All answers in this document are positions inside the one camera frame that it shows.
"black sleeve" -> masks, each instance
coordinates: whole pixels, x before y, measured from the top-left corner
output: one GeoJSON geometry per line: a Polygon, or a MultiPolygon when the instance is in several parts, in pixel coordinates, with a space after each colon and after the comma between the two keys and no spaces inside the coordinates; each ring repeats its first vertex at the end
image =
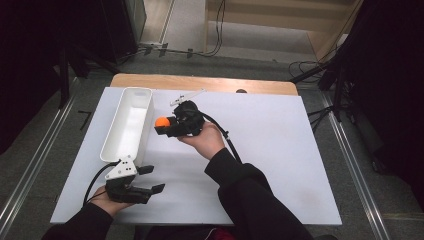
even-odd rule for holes
{"type": "Polygon", "coordinates": [[[113,218],[100,207],[89,203],[69,221],[51,227],[43,240],[104,240],[113,218]]]}
{"type": "Polygon", "coordinates": [[[313,239],[272,194],[265,175],[251,164],[236,162],[228,149],[211,159],[205,173],[219,184],[219,199],[236,227],[238,239],[313,239]]]}

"human hand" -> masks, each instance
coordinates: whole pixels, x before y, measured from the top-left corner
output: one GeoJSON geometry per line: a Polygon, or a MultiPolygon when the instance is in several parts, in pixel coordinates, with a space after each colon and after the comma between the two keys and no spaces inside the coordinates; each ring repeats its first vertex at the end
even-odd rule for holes
{"type": "Polygon", "coordinates": [[[122,209],[134,205],[133,203],[119,203],[110,200],[106,193],[105,186],[99,187],[93,196],[94,197],[90,200],[90,202],[109,213],[112,217],[114,217],[122,209]]]}
{"type": "Polygon", "coordinates": [[[221,149],[225,148],[221,132],[215,124],[205,122],[197,136],[181,136],[178,140],[194,147],[204,158],[211,160],[221,149]]]}

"floor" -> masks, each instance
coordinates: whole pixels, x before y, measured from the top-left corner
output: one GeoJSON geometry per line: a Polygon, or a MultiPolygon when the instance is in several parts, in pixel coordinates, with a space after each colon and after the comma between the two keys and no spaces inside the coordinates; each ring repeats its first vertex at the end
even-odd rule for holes
{"type": "MultiPolygon", "coordinates": [[[[156,20],[146,22],[141,43],[158,48],[168,43],[168,49],[180,51],[203,49],[202,1],[145,0],[145,4],[148,16],[155,13],[148,19],[156,20]]],[[[215,23],[209,25],[214,29],[215,23]]],[[[215,41],[216,33],[209,31],[208,50],[213,49],[215,41]]],[[[119,67],[121,71],[131,73],[287,80],[291,78],[290,73],[297,75],[314,66],[304,64],[300,69],[297,64],[290,65],[296,61],[316,61],[305,32],[224,24],[223,43],[217,58],[187,59],[183,54],[171,52],[158,57],[158,52],[152,52],[129,59],[119,67]]],[[[0,204],[4,206],[3,210],[6,207],[18,210],[11,211],[13,214],[8,216],[2,212],[0,239],[40,239],[51,226],[49,220],[55,203],[88,127],[84,125],[87,114],[83,112],[95,110],[103,88],[110,84],[112,77],[103,69],[95,69],[88,79],[73,81],[74,99],[66,111],[57,111],[60,96],[54,95],[12,147],[0,156],[0,204]],[[54,119],[59,119],[57,122],[61,127],[57,131],[49,129],[54,119]],[[40,142],[46,142],[43,141],[46,137],[51,137],[45,144],[49,151],[40,152],[40,142]],[[32,180],[27,177],[31,175],[34,176],[32,180]],[[19,190],[25,198],[10,202],[19,190]]],[[[297,87],[308,112],[322,109],[328,103],[326,97],[331,95],[331,92],[317,90],[315,78],[307,79],[297,87]]],[[[344,223],[342,226],[307,226],[308,229],[314,235],[331,233],[339,239],[422,239],[424,216],[409,187],[396,176],[373,171],[371,156],[361,136],[344,114],[342,118],[342,123],[334,123],[330,115],[318,128],[315,137],[344,223]],[[340,126],[349,140],[348,148],[353,151],[350,156],[341,150],[335,132],[340,126]],[[357,160],[366,188],[358,187],[352,180],[349,157],[357,160]],[[368,216],[375,215],[366,212],[369,208],[358,194],[364,189],[370,191],[371,203],[376,204],[383,229],[387,232],[376,233],[370,224],[372,220],[368,216]]],[[[133,226],[113,225],[107,239],[132,239],[132,234],[133,226]]]]}

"white table surface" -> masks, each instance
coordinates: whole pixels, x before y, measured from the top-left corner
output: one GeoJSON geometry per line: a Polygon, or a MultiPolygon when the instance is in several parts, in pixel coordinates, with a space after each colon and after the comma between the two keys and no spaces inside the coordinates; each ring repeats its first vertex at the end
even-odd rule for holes
{"type": "MultiPolygon", "coordinates": [[[[84,141],[63,188],[52,223],[63,223],[82,206],[87,187],[105,163],[100,151],[123,88],[105,88],[84,141]]],[[[185,91],[153,90],[154,119],[172,116],[169,102],[185,91]]],[[[340,215],[299,96],[206,92],[192,99],[229,135],[243,162],[252,163],[268,178],[274,195],[303,224],[340,225],[340,215]]],[[[218,185],[204,169],[207,160],[175,138],[150,131],[143,165],[153,173],[137,176],[136,187],[165,183],[147,204],[120,212],[116,223],[231,224],[218,196],[218,185]]],[[[106,170],[92,189],[105,184],[106,170]]]]}

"white tray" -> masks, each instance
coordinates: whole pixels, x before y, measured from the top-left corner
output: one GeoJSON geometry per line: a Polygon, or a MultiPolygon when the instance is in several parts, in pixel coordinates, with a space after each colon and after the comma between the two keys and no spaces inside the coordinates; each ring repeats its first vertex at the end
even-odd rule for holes
{"type": "Polygon", "coordinates": [[[105,162],[133,161],[141,167],[153,120],[152,90],[125,88],[100,158],[105,162]]]}

